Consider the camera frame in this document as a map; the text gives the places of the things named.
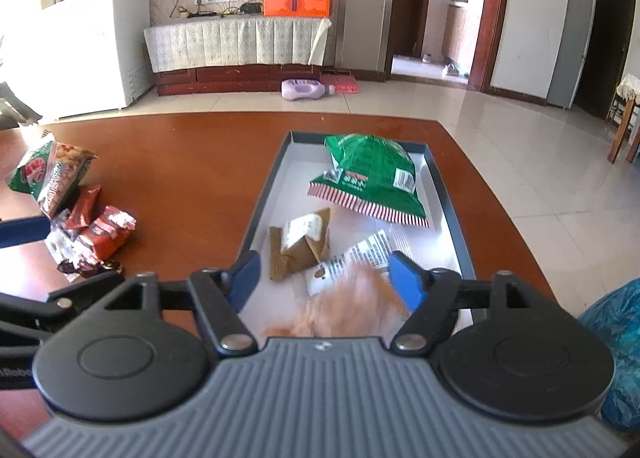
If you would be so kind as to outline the dark foil candy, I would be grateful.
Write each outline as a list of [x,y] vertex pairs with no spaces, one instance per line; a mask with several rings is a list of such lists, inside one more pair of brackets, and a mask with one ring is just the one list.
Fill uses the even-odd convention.
[[116,274],[121,275],[124,271],[122,264],[112,259],[97,262],[89,262],[84,259],[78,259],[77,262],[73,262],[70,259],[63,259],[61,263],[58,263],[56,269],[70,279],[77,277],[87,279],[109,271],[114,271]]

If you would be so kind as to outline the clear printed snack packet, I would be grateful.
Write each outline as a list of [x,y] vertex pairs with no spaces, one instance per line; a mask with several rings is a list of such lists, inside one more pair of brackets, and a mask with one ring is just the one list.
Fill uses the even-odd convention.
[[379,273],[387,274],[393,251],[412,256],[405,232],[396,226],[380,229],[344,253],[331,256],[327,261],[306,270],[307,292],[314,296],[327,288],[333,288],[344,270],[352,265],[371,266]]

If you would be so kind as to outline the beige pastry packet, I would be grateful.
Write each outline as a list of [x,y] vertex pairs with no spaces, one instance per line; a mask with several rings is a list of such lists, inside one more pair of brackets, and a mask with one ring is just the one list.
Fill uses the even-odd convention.
[[366,265],[350,265],[333,287],[309,299],[285,326],[266,337],[377,337],[408,319],[410,313],[390,281]]

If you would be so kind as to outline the brown tan snack packet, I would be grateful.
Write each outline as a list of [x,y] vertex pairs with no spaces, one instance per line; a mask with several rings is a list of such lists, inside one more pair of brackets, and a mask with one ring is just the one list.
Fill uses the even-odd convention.
[[331,216],[325,207],[269,228],[271,280],[282,281],[329,259]]

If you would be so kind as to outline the green snack bag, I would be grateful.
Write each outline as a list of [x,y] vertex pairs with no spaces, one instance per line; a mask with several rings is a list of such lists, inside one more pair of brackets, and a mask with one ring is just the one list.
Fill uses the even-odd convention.
[[308,195],[392,224],[430,225],[416,192],[416,166],[394,140],[348,134],[324,140],[332,167],[314,178]]

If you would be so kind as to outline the green shrimp chips bag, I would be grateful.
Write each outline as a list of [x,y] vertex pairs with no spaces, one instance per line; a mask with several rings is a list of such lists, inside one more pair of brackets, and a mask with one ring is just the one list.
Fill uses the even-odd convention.
[[42,136],[6,178],[9,188],[31,195],[42,214],[54,218],[89,170],[96,154]]

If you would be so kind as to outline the dark red candy bar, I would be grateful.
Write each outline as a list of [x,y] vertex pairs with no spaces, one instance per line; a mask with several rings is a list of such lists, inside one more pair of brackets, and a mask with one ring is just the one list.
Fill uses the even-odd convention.
[[64,229],[78,230],[90,226],[93,219],[93,210],[98,202],[102,186],[98,184],[82,186],[79,189],[75,204],[70,215],[63,224]]

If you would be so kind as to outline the orange snack packet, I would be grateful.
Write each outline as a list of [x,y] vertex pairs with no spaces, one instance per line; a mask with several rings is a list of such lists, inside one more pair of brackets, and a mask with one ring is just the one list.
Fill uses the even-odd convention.
[[136,230],[137,220],[128,212],[108,205],[74,241],[74,250],[87,261],[109,259]]

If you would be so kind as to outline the white blue storage box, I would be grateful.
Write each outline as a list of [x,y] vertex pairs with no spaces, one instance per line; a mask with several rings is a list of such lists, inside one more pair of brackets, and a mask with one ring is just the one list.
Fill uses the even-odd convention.
[[248,223],[240,252],[258,252],[262,274],[254,292],[240,311],[240,318],[260,345],[265,330],[291,322],[308,299],[307,277],[296,274],[284,282],[269,278],[269,228],[281,227],[293,218],[329,207],[330,254],[341,255],[368,236],[384,230],[394,248],[404,251],[425,269],[448,268],[464,279],[475,269],[466,246],[433,150],[424,144],[401,146],[416,168],[416,192],[427,213],[426,228],[393,225],[307,195],[309,181],[332,169],[330,154],[321,134],[292,132],[285,136]]

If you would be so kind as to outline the blue plastic bag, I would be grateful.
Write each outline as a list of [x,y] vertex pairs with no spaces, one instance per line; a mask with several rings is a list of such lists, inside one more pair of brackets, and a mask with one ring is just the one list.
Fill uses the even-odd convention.
[[616,430],[639,433],[639,279],[631,280],[586,309],[578,320],[611,351],[615,371],[601,408]]

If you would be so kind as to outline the white chest freezer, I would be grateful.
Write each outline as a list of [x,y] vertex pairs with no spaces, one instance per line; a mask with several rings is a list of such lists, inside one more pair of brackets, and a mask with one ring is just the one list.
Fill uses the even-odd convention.
[[6,34],[2,73],[47,120],[122,110],[153,85],[149,0],[63,0]]

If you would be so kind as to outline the tv cabinet with cloth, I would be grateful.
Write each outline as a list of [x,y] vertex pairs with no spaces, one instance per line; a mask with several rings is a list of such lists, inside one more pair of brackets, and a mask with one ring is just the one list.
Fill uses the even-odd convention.
[[186,19],[144,31],[157,94],[277,92],[289,78],[318,80],[328,18]]

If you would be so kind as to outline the wooden cabinet in hallway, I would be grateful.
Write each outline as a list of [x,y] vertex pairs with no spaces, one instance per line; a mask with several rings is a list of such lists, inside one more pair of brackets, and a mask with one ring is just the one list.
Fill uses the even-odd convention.
[[471,74],[484,0],[450,0],[448,2],[442,57],[462,76]]

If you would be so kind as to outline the black router box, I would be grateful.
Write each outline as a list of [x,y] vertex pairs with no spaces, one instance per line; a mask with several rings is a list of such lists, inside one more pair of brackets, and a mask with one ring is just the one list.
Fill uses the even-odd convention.
[[244,2],[240,7],[241,14],[262,14],[262,2]]

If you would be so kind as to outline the grey refrigerator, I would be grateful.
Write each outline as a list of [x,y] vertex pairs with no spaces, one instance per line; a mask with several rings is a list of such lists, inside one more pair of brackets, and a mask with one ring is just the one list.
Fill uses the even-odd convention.
[[597,0],[568,0],[558,58],[547,96],[551,106],[573,106],[584,69]]

